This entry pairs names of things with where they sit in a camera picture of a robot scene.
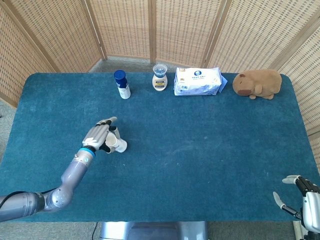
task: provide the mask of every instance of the woven screen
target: woven screen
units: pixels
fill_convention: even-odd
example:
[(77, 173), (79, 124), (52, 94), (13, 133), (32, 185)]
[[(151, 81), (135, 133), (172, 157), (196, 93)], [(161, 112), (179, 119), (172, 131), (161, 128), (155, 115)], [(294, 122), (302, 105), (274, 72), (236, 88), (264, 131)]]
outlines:
[(320, 27), (279, 72), (292, 80), (306, 129), (320, 126)]
[(29, 75), (52, 71), (1, 7), (0, 66), (0, 94), (13, 106)]
[(219, 0), (157, 0), (157, 60), (200, 67), (219, 6)]
[(90, 0), (107, 55), (149, 58), (148, 0)]
[(319, 6), (319, 0), (232, 1), (208, 66), (268, 68)]
[(316, 166), (320, 172), (320, 137), (310, 141), (312, 152), (315, 158)]
[(86, 72), (101, 58), (80, 0), (11, 3), (61, 72)]

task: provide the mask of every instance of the table leg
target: table leg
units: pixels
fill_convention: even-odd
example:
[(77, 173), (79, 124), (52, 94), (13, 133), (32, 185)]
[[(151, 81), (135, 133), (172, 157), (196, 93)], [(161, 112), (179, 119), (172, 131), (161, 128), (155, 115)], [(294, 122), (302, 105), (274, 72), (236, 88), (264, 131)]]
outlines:
[(127, 240), (133, 222), (108, 221), (103, 222), (100, 232), (100, 240)]
[(175, 240), (208, 240), (206, 221), (179, 221), (169, 223), (124, 221), (103, 222), (100, 240), (128, 240), (128, 235), (132, 229), (135, 232), (131, 233), (131, 237), (129, 237), (130, 239), (139, 239), (139, 235), (142, 236), (148, 232), (148, 234), (153, 237), (175, 235)]

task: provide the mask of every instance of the blue cap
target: blue cap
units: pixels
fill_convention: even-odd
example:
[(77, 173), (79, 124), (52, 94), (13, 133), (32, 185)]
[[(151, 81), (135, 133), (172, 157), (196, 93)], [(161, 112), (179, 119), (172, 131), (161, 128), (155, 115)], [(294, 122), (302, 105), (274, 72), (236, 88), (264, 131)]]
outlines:
[(122, 80), (126, 77), (126, 72), (123, 70), (117, 70), (114, 72), (113, 76), (116, 80)]

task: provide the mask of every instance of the table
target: table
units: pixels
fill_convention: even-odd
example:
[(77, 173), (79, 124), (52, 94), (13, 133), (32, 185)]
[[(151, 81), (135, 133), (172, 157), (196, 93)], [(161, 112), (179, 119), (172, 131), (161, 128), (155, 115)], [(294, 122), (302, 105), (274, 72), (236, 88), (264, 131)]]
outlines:
[(24, 222), (287, 221), (273, 191), (318, 171), (290, 79), (273, 100), (238, 96), (235, 73), (215, 96), (174, 96), (174, 73), (156, 92), (150, 72), (127, 73), (121, 99), (112, 73), (36, 73), (24, 86), (0, 166), (0, 195), (41, 192), (60, 176), (99, 120), (117, 116), (124, 153), (98, 152), (73, 202)]

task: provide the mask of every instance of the small bottle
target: small bottle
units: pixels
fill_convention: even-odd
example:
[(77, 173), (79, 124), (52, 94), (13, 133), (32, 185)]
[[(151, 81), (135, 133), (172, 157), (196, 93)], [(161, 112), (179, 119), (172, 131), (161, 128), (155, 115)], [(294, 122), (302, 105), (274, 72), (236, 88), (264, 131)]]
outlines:
[(121, 98), (128, 99), (131, 96), (128, 81), (126, 79), (126, 73), (123, 70), (117, 70), (114, 72), (114, 78)]
[(153, 67), (152, 85), (155, 90), (163, 91), (167, 87), (168, 79), (166, 76), (168, 68), (164, 64), (157, 64)]

